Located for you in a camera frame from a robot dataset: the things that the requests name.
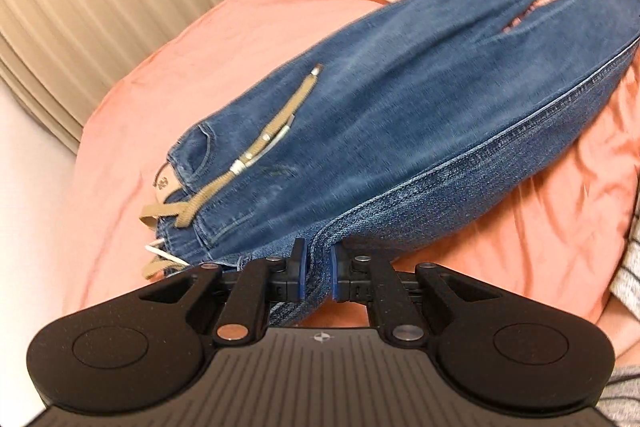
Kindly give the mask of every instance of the leather patch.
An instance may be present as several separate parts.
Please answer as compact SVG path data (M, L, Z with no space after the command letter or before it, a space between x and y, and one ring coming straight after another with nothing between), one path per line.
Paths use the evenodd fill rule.
M154 188L156 189L156 200L158 200L158 203L164 203L166 198L176 190L182 188L171 164L167 163L160 169L154 182Z

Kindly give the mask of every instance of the white surface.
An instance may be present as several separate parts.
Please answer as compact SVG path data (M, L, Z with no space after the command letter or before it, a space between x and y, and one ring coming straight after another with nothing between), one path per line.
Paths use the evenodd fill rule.
M0 425L26 425L42 402L26 370L33 335L62 313L56 225L75 156L0 82Z

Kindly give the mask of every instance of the copper colored pin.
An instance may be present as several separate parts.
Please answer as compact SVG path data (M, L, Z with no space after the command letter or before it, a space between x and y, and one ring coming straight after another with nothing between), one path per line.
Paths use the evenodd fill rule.
M218 328L217 333L221 339L226 341L239 341L249 334L249 330L242 324L225 324Z

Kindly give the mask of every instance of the blue denim jeans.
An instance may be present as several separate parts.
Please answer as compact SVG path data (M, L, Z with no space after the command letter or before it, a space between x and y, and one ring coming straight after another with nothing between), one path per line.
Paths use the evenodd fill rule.
M505 31L533 1L399 0L279 67L170 150L168 202L228 171L321 63L290 131L158 237L238 269L305 237L307 298L274 307L282 324L328 295L332 245L396 257L481 216L576 139L638 45L640 0L555 0Z

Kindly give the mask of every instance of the orange sheet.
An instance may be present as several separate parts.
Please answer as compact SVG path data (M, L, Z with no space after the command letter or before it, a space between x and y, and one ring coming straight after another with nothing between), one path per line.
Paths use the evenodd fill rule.
M119 82L87 123L65 216L65 310L143 284L137 219L167 149L195 121L328 33L394 0L227 0ZM640 62L596 122L551 167L460 233L402 259L436 261L597 320L624 246L640 164ZM355 325L357 305L311 321Z

